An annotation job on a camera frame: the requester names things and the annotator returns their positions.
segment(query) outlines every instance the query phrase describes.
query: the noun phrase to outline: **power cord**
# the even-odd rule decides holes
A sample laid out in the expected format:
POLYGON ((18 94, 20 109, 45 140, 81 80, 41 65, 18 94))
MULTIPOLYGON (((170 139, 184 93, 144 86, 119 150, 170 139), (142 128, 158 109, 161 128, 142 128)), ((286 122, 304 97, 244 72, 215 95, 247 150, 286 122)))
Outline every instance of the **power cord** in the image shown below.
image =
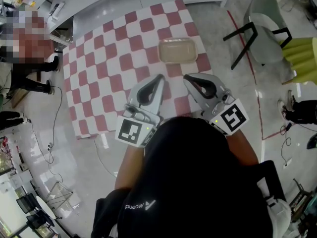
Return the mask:
POLYGON ((285 135, 285 140, 284 140, 284 142, 283 142, 283 144, 282 144, 282 147, 281 147, 281 156, 282 156, 283 160, 285 161, 285 166, 287 166, 287 161, 286 161, 286 159, 285 159, 284 156, 283 156, 283 147, 284 147, 284 144, 286 144, 287 146, 290 146, 290 145, 292 144, 292 139, 291 139, 291 137, 287 137, 287 132, 290 130, 290 128, 291 128, 294 124, 297 124, 297 125, 299 125, 299 126, 305 128, 305 129, 308 129, 308 130, 317 132, 317 130, 309 129, 309 128, 307 128, 307 127, 305 127, 305 126, 302 126, 301 124, 295 123, 295 122, 294 122, 294 123, 289 122, 287 126, 284 126, 284 125, 283 125, 283 126, 281 127, 281 129, 279 130, 279 133, 280 133, 282 136, 285 135))
POLYGON ((3 84, 3 87, 2 87, 0 90, 6 89, 6 88, 4 88, 4 86, 5 86, 6 82, 8 81, 8 77, 9 77, 9 75, 10 75, 11 73, 12 73, 12 70, 10 70, 10 72, 9 72, 8 75, 6 76, 5 83, 3 84))
POLYGON ((52 86, 52 87, 58 88, 58 89, 60 90, 60 104, 59 104, 59 107, 58 107, 58 109, 57 109, 57 112, 56 112, 56 115, 55 115, 55 119, 54 119, 54 122, 53 122, 53 142, 52 142, 52 144, 49 144, 49 145, 48 145, 48 152, 50 153, 49 160, 47 160, 47 158, 45 158, 45 155, 44 155, 43 151, 42 151, 41 148, 40 148, 40 144, 39 144, 39 141, 38 141, 38 139, 37 139, 37 136, 36 136, 36 134, 35 134, 35 132, 34 132, 34 128, 33 128, 33 123, 32 123, 32 122, 31 122, 31 125, 32 125, 32 132, 33 132, 33 134, 34 134, 34 136, 35 136, 35 139, 36 139, 36 142, 37 142, 37 144, 38 144, 38 146, 39 146, 40 152, 41 152, 41 154, 42 154, 44 160, 45 160, 45 161, 47 162, 47 164, 48 164, 48 169, 49 169, 50 173, 51 173, 52 175, 54 175, 54 176, 59 175, 60 178, 61 178, 61 181, 59 181, 59 182, 63 182, 64 179, 63 179, 63 177, 61 176, 61 174, 60 174, 60 173, 55 174, 55 173, 53 173, 53 172, 51 171, 51 169, 50 169, 50 164, 52 164, 52 163, 54 162, 54 156, 52 155, 52 149, 53 149, 54 144, 55 144, 55 136, 54 136, 54 133, 55 133, 55 123, 56 123, 57 115, 58 115, 58 112, 59 112, 59 110, 60 110, 61 103, 62 103, 62 100, 63 100, 63 92, 62 92, 61 88, 58 87, 58 86, 52 86))
POLYGON ((99 159, 100 163, 103 165, 104 169, 105 169, 110 175, 112 175, 114 178, 116 178, 116 176, 115 176, 114 174, 112 174, 112 173, 105 167, 104 163, 101 161, 100 156, 99 156, 99 153, 98 153, 98 147, 97 147, 95 141, 94 141, 94 144, 95 144, 95 147, 96 147, 96 152, 97 152, 97 156, 98 156, 98 159, 99 159))
POLYGON ((5 104, 7 104, 10 100, 12 100, 12 98, 11 99, 9 99, 6 103, 4 103, 2 106, 4 106, 5 104))
POLYGON ((287 146, 290 146, 292 144, 292 139, 290 137, 287 137, 287 132, 289 131, 289 129, 291 128, 292 124, 289 122, 287 126, 283 125, 281 127, 281 129, 279 130, 279 133, 284 136, 285 135, 285 140, 282 144, 282 148, 281 148, 281 156, 283 158, 283 160, 285 161, 285 166, 287 166, 287 161, 286 159, 284 158, 283 156, 283 147, 284 147, 284 144, 286 144, 287 146))

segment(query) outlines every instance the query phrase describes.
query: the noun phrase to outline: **black cable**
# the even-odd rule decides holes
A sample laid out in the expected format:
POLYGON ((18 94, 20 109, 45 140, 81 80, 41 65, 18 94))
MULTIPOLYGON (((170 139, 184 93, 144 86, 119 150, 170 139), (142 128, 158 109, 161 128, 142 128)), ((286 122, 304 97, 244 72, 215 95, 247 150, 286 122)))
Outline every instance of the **black cable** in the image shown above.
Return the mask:
POLYGON ((62 104, 62 100, 63 100, 63 92, 62 92, 61 88, 58 87, 58 86, 52 86, 52 87, 58 88, 58 89, 60 90, 60 104, 59 104, 59 107, 58 107, 58 109, 57 109, 57 112, 56 112, 56 115, 55 115, 55 119, 54 119, 54 122, 53 122, 53 142, 52 142, 51 147, 48 149, 48 151, 49 151, 49 153, 50 153, 49 160, 47 160, 47 159, 45 158, 44 153, 42 152, 42 150, 41 150, 41 148, 40 148, 39 141, 38 141, 38 139, 37 139, 37 137, 36 137, 36 134, 35 134, 35 132, 34 132, 33 124, 31 123, 31 125, 32 125, 32 132, 33 132, 33 134, 34 134, 34 136, 35 136, 35 139, 36 139, 36 142, 37 142, 37 144, 38 144, 38 146, 39 146, 39 149, 40 149, 40 151, 41 151, 41 154, 42 154, 44 160, 45 160, 45 161, 47 162, 47 164, 48 164, 48 169, 49 169, 50 173, 51 173, 52 175, 54 175, 54 176, 59 175, 60 178, 61 178, 61 181, 60 181, 60 182, 63 182, 64 179, 63 179, 63 177, 61 176, 61 174, 60 174, 60 173, 55 174, 55 173, 53 173, 53 172, 51 171, 51 169, 50 169, 50 164, 52 164, 52 163, 54 162, 54 156, 52 155, 52 149, 53 149, 54 144, 55 144, 55 136, 54 136, 54 134, 55 134, 55 123, 56 123, 57 115, 58 115, 58 112, 59 112, 59 110, 60 110, 60 107, 61 107, 61 104, 62 104))
POLYGON ((48 169, 49 169, 50 173, 51 173, 53 176, 57 176, 57 175, 60 176, 60 179, 61 179, 61 180, 60 180, 59 182, 61 182, 61 183, 64 182, 64 179, 63 179, 63 177, 61 176, 60 173, 55 174, 55 173, 53 173, 53 172, 51 171, 51 169, 50 169, 50 164, 49 164, 49 163, 48 163, 48 169))
POLYGON ((56 116, 55 116, 54 123, 53 123, 53 142, 52 142, 51 149, 53 148, 54 143, 55 143, 55 137, 54 137, 55 122, 56 122, 57 114, 58 114, 58 111, 59 111, 59 109, 60 109, 60 107, 61 107, 61 103, 62 103, 62 100, 63 100, 63 92, 62 92, 61 88, 58 87, 58 86, 52 86, 52 87, 58 88, 58 89, 60 90, 60 104, 59 104, 58 110, 57 110, 57 112, 56 112, 56 116))
POLYGON ((6 80, 5 80, 5 83, 3 84, 3 88, 1 88, 0 90, 6 89, 6 88, 4 88, 4 86, 5 86, 6 82, 8 81, 8 77, 9 77, 10 73, 12 73, 12 70, 10 70, 10 72, 6 76, 6 80))
POLYGON ((287 137, 287 132, 288 132, 288 130, 290 129, 291 126, 292 126, 291 123, 289 123, 287 126, 283 125, 281 127, 281 129, 279 130, 279 133, 282 136, 285 135, 285 140, 284 140, 284 142, 282 144, 282 148, 281 148, 281 156, 282 156, 283 160, 285 161, 285 166, 287 166, 287 161, 286 161, 286 159, 283 156, 283 146, 284 146, 284 144, 286 144, 287 146, 290 146, 292 144, 292 139, 290 137, 287 137))
POLYGON ((5 104, 7 104, 10 100, 12 100, 12 98, 11 99, 9 99, 6 103, 4 103, 2 106, 4 106, 5 104))
POLYGON ((289 129, 291 128, 291 126, 293 126, 294 124, 297 124, 297 125, 299 125, 299 126, 305 128, 305 129, 308 129, 308 130, 317 132, 317 130, 309 129, 309 128, 307 128, 307 127, 305 127, 305 126, 302 126, 301 124, 295 123, 295 122, 289 123, 287 126, 284 126, 284 125, 283 125, 283 126, 281 127, 281 129, 279 130, 279 133, 280 133, 282 136, 285 135, 285 140, 284 140, 284 142, 283 142, 283 144, 282 144, 282 148, 281 148, 281 156, 282 156, 283 160, 285 161, 285 166, 287 166, 287 161, 286 161, 286 159, 285 159, 284 156, 283 156, 283 146, 284 146, 284 144, 286 144, 287 146, 290 146, 290 145, 292 144, 292 139, 291 139, 291 137, 287 137, 287 132, 289 131, 289 129))
POLYGON ((299 126, 301 126, 301 127, 305 128, 305 129, 308 129, 308 130, 311 130, 311 131, 317 132, 317 130, 309 129, 309 128, 305 127, 305 126, 302 126, 302 125, 301 125, 301 124, 299 124, 299 123, 294 123, 294 124, 298 124, 299 126))

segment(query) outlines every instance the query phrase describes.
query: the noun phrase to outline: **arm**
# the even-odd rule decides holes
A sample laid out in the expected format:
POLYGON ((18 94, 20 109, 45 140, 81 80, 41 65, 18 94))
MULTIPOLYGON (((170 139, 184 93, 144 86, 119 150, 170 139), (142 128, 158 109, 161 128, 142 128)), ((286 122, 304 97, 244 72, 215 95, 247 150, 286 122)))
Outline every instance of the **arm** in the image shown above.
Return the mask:
POLYGON ((144 148, 128 146, 115 180, 114 189, 134 186, 142 169, 143 153, 144 148))
POLYGON ((258 158, 241 130, 227 137, 230 151, 243 166, 258 164, 258 158))

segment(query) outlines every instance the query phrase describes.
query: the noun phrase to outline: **white wall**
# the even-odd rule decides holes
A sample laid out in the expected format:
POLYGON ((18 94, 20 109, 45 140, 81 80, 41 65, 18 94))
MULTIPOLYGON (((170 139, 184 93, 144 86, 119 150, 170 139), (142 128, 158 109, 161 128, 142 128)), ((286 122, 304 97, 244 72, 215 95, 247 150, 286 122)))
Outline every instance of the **white wall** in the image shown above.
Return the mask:
MULTIPOLYGON (((0 182, 8 180, 7 175, 0 177, 0 182)), ((18 199, 15 191, 10 189, 8 192, 0 191, 0 216, 11 232, 15 232, 26 224, 26 214, 21 210, 16 200, 18 199)), ((23 238, 38 238, 30 229, 23 232, 23 238)))

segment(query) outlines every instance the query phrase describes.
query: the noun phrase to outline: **black chair leg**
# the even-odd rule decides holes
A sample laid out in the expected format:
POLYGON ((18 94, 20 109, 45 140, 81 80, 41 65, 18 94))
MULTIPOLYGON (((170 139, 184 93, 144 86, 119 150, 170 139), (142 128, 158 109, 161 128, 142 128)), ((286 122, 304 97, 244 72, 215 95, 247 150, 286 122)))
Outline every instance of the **black chair leg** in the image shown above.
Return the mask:
POLYGON ((280 45, 282 49, 293 39, 293 37, 292 37, 292 35, 287 27, 274 30, 274 31, 272 31, 272 33, 273 34, 287 33, 287 35, 288 35, 287 39, 285 41, 283 41, 283 43, 281 43, 281 45, 280 45))
POLYGON ((249 30, 249 29, 252 29, 253 34, 252 34, 251 38, 249 39, 249 41, 246 43, 246 45, 243 48, 243 50, 241 51, 241 53, 238 55, 237 59, 232 64, 232 66, 231 66, 232 70, 235 68, 235 66, 237 66, 238 62, 241 60, 241 58, 244 56, 244 54, 250 48, 251 44, 254 42, 254 40, 258 36, 258 32, 256 30, 254 23, 249 22, 249 23, 245 24, 243 27, 239 28, 238 30, 234 31, 233 33, 231 33, 223 38, 223 40, 226 41, 226 40, 232 38, 233 36, 236 36, 237 34, 244 33, 246 30, 249 30))

